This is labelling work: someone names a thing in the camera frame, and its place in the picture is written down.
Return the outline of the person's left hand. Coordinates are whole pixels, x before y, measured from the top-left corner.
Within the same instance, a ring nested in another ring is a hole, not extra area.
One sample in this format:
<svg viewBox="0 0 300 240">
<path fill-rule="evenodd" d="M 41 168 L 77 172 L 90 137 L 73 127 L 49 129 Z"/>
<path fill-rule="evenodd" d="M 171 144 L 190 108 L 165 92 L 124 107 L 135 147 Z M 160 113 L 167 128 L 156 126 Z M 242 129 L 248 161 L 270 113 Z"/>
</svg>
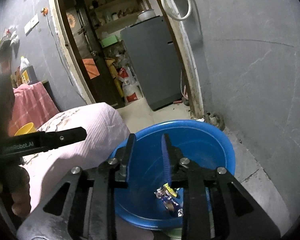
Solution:
<svg viewBox="0 0 300 240">
<path fill-rule="evenodd" d="M 26 218 L 31 211 L 30 177 L 25 168 L 10 166 L 0 171 L 0 195 L 6 190 L 11 197 L 10 210 L 19 218 Z"/>
</svg>

